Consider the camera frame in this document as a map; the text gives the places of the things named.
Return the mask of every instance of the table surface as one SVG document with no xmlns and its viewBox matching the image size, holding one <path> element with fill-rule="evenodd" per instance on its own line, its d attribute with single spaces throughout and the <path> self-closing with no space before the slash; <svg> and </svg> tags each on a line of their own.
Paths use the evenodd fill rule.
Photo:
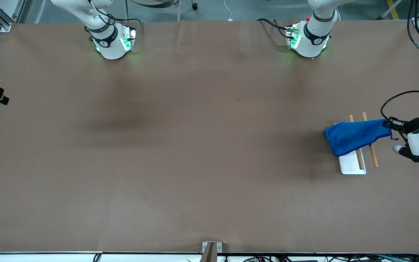
<svg viewBox="0 0 419 262">
<path fill-rule="evenodd" d="M 314 60 L 260 22 L 81 24 L 0 37 L 0 251 L 419 252 L 419 164 L 375 143 L 341 175 L 322 130 L 419 89 L 404 21 L 341 21 Z M 386 113 L 419 117 L 419 95 Z"/>
</svg>

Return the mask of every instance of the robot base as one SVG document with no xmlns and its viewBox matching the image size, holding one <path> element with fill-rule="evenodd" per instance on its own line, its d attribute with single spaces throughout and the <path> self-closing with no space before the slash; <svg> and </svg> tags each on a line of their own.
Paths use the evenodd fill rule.
<svg viewBox="0 0 419 262">
<path fill-rule="evenodd" d="M 318 56 L 323 49 L 326 48 L 327 41 L 323 41 L 320 45 L 314 45 L 311 40 L 305 37 L 304 27 L 307 21 L 303 20 L 298 24 L 292 25 L 291 28 L 286 30 L 287 36 L 292 36 L 294 39 L 287 39 L 287 46 L 289 49 L 296 51 L 299 55 L 307 58 L 313 58 Z"/>
<path fill-rule="evenodd" d="M 95 40 L 96 50 L 108 60 L 116 60 L 123 57 L 127 52 L 133 52 L 133 44 L 135 43 L 135 29 L 121 24 L 114 24 L 117 28 L 118 34 L 115 39 L 110 43 L 109 47 L 103 47 Z"/>
</svg>

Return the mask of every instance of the blue cloth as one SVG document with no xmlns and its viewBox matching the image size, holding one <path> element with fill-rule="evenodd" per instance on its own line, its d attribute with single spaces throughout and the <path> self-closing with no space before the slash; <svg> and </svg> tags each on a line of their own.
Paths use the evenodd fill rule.
<svg viewBox="0 0 419 262">
<path fill-rule="evenodd" d="M 360 122 L 341 122 L 324 130 L 335 156 L 343 156 L 359 148 L 390 136 L 391 129 L 383 127 L 385 119 Z"/>
</svg>

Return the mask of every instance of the wooden stick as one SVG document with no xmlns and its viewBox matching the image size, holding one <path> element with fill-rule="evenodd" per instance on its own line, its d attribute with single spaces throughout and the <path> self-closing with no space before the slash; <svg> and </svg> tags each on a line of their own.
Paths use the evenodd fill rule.
<svg viewBox="0 0 419 262">
<path fill-rule="evenodd" d="M 368 118 L 366 117 L 366 113 L 361 113 L 361 116 L 363 117 L 363 121 L 368 121 Z M 373 159 L 373 166 L 374 168 L 378 168 L 378 159 L 376 158 L 376 152 L 374 151 L 373 144 L 370 144 L 370 152 L 371 152 L 371 158 Z"/>
<path fill-rule="evenodd" d="M 351 122 L 353 122 L 354 121 L 354 116 L 353 115 L 349 115 L 349 120 Z M 358 159 L 358 165 L 359 165 L 360 169 L 363 170 L 364 169 L 364 165 L 363 165 L 363 161 L 361 159 L 361 151 L 360 151 L 360 149 L 357 149 L 356 150 L 356 158 Z"/>
</svg>

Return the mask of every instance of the white cable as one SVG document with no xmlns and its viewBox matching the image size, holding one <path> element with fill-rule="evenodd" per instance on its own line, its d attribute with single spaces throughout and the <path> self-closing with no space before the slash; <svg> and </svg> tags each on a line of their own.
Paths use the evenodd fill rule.
<svg viewBox="0 0 419 262">
<path fill-rule="evenodd" d="M 228 21 L 231 22 L 232 21 L 232 13 L 229 10 L 229 7 L 227 7 L 227 5 L 226 5 L 226 0 L 224 0 L 224 6 L 226 7 L 227 11 L 229 12 L 229 19 L 228 19 Z"/>
</svg>

